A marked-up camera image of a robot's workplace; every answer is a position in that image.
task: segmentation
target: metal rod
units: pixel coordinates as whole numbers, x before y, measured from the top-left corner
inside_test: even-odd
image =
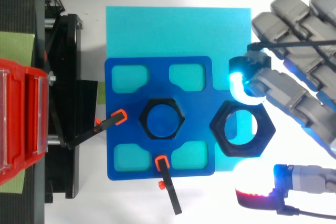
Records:
[[[48,136],[48,145],[60,145],[61,142],[57,135],[49,135]]]
[[[45,29],[52,29],[55,23],[55,19],[54,18],[46,18],[44,20],[44,28]]]

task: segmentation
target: screw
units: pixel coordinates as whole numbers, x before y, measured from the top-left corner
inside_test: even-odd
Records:
[[[84,25],[83,20],[78,20],[77,21],[77,29],[78,30],[83,30],[83,25]]]
[[[54,76],[52,71],[48,75],[48,81],[50,86],[54,85],[54,82],[56,81],[56,76]]]

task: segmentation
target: black clamp handle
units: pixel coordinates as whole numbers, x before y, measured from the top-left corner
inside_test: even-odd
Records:
[[[161,155],[155,159],[156,167],[162,174],[163,181],[159,182],[159,188],[161,190],[167,189],[170,201],[172,203],[174,212],[176,215],[181,214],[181,206],[179,199],[177,198],[176,191],[173,185],[172,177],[169,173],[169,162],[166,156]]]
[[[77,136],[73,141],[67,142],[66,145],[69,150],[75,148],[77,145],[85,142],[89,138],[97,135],[98,133],[107,130],[113,125],[119,125],[127,120],[127,114],[124,110],[118,110],[111,114],[109,119],[99,122],[95,127],[89,129],[87,132]]]

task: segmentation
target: orange clamp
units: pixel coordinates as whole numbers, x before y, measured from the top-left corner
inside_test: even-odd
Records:
[[[94,120],[95,120],[94,122],[96,123],[96,126],[101,124],[101,121],[98,118],[95,118]]]
[[[158,156],[158,157],[155,158],[155,164],[156,164],[157,170],[159,172],[161,171],[160,166],[159,166],[159,160],[160,159],[164,159],[166,161],[166,165],[167,165],[167,167],[169,169],[170,165],[169,165],[167,156],[166,155],[160,155],[160,156]]]
[[[166,189],[166,185],[165,185],[165,183],[164,183],[163,181],[159,181],[159,188],[160,188],[161,190]]]
[[[123,114],[124,119],[120,120],[118,123],[116,123],[116,125],[122,124],[124,121],[127,120],[127,113],[126,113],[126,111],[123,110],[123,109],[119,109],[119,110],[113,112],[113,113],[111,114],[111,117],[114,116],[114,115],[116,115],[116,114],[119,114],[120,112]]]

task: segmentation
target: black wire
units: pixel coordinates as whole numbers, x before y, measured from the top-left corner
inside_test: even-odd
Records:
[[[263,48],[279,48],[279,47],[318,47],[336,45],[336,40],[323,41],[298,41],[285,43],[255,42],[247,46],[247,50],[260,51]]]
[[[299,210],[299,214],[300,215],[310,216],[310,217],[316,217],[316,218],[336,220],[336,216],[335,215],[322,215],[322,214],[316,214],[314,212],[306,212],[306,211],[301,211],[301,210]]]

